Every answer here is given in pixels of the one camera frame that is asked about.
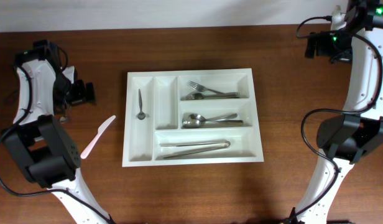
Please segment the small steel teaspoon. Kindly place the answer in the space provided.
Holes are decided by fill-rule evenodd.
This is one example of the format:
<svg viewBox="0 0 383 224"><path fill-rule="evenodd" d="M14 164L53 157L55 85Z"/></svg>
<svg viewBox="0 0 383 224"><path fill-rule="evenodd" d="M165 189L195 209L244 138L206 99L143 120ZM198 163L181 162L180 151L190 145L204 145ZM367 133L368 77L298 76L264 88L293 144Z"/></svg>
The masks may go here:
<svg viewBox="0 0 383 224"><path fill-rule="evenodd" d="M143 120L143 119L145 119L146 114L142 110L143 102L142 102L142 94L141 94L141 90L140 89L138 89L138 103L139 103L139 112L137 114L137 119Z"/></svg>
<svg viewBox="0 0 383 224"><path fill-rule="evenodd" d="M68 116L62 116L60 119L59 119L59 121L61 122L61 123L67 123L68 121L69 121L69 117Z"/></svg>

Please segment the steel tongs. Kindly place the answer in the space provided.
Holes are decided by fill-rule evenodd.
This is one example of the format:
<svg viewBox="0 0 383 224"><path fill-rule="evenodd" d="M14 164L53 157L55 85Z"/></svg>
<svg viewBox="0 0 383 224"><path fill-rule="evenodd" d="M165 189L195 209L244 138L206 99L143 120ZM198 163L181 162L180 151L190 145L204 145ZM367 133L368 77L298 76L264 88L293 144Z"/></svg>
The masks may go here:
<svg viewBox="0 0 383 224"><path fill-rule="evenodd" d="M189 156L210 151L227 149L231 145L228 140L215 140L203 142L184 142L184 143L165 143L160 144L161 148L174 149L173 152L161 155L163 159L173 159L177 157Z"/></svg>

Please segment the steel tablespoon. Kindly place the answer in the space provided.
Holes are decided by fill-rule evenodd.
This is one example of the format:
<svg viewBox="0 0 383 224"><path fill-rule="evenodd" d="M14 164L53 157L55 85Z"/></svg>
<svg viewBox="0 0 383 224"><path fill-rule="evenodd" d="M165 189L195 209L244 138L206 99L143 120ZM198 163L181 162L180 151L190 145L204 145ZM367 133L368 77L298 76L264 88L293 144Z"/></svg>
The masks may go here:
<svg viewBox="0 0 383 224"><path fill-rule="evenodd" d="M195 129L195 128L223 128L228 126L243 126L243 120L222 120L222 121L184 121L182 128Z"/></svg>
<svg viewBox="0 0 383 224"><path fill-rule="evenodd" d="M212 118L206 118L200 114L190 114L188 116L188 118L190 119L196 119L198 121L219 121L219 120L226 120L226 119L232 119L232 118L236 118L238 116L237 113L228 113L228 114L223 114L223 115L219 115L219 116L215 116L215 117L212 117Z"/></svg>

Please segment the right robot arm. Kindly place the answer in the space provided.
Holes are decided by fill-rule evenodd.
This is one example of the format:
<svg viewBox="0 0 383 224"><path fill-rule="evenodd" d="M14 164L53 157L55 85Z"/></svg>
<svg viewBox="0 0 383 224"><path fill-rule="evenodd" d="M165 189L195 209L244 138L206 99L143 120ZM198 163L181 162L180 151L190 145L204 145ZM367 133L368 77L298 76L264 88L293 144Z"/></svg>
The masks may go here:
<svg viewBox="0 0 383 224"><path fill-rule="evenodd" d="M349 1L343 12L336 6L324 19L330 30L297 33L307 40L306 58L328 57L331 63L352 66L348 94L343 109L320 108L309 111L334 116L321 122L316 146L307 146L317 156L317 164L303 198L283 223L328 223L328 212L348 172L362 157L383 144L383 1Z"/></svg>

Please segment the white plastic knife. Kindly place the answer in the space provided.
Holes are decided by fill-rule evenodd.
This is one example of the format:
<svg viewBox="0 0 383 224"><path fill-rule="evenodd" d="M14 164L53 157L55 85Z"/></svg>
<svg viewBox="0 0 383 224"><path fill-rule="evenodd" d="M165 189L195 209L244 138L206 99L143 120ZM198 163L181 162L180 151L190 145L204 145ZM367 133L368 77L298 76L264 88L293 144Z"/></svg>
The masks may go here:
<svg viewBox="0 0 383 224"><path fill-rule="evenodd" d="M105 130L109 127L109 125L116 119L116 115L112 115L111 117L109 117L108 119L106 119L99 127L98 127L98 130L97 130L97 133L96 135L94 136L94 138L91 140L91 142L85 147L85 149L82 151L82 153L80 154L80 157L82 159L86 159L89 154L91 153L91 151L93 150L94 146L96 145L96 143L98 142L99 138L101 137L101 135L105 132Z"/></svg>

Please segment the steel fork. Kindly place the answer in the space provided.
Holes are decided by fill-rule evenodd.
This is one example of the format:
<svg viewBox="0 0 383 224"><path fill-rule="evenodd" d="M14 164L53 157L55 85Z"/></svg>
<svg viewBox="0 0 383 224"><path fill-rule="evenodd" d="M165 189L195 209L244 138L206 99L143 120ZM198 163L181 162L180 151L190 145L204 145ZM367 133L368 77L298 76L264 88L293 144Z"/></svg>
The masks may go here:
<svg viewBox="0 0 383 224"><path fill-rule="evenodd" d="M193 81L189 81L189 82L187 83L187 85L188 85L190 88L192 88L192 89L194 89L194 90L196 90L196 91L199 91L199 92L210 91L210 92L215 93L215 94L222 94L222 92L220 92L220 91L216 91L216 90L213 90L213 89L211 89L211 88L207 88L207 87L205 87L205 86L203 86L203 85L201 85L201 84L198 84L198 83L196 83L196 82L193 82Z"/></svg>
<svg viewBox="0 0 383 224"><path fill-rule="evenodd" d="M202 93L191 93L184 97L184 100L215 100L215 99L225 99L225 98L239 98L239 94L236 92L232 93L222 93L214 95L205 95Z"/></svg>

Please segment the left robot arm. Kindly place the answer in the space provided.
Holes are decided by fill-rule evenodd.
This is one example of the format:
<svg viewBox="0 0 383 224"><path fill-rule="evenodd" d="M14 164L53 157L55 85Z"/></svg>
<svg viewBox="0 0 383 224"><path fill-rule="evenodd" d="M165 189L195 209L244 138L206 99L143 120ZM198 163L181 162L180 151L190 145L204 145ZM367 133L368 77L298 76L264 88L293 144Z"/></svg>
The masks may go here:
<svg viewBox="0 0 383 224"><path fill-rule="evenodd" d="M3 130L3 144L12 160L38 192L20 193L2 180L1 187L17 197L52 194L77 223L113 223L93 197L81 174L86 151L79 151L62 124L72 107L95 102L92 83L85 83L68 64L67 53L49 40L33 43L15 56L19 104L12 125Z"/></svg>

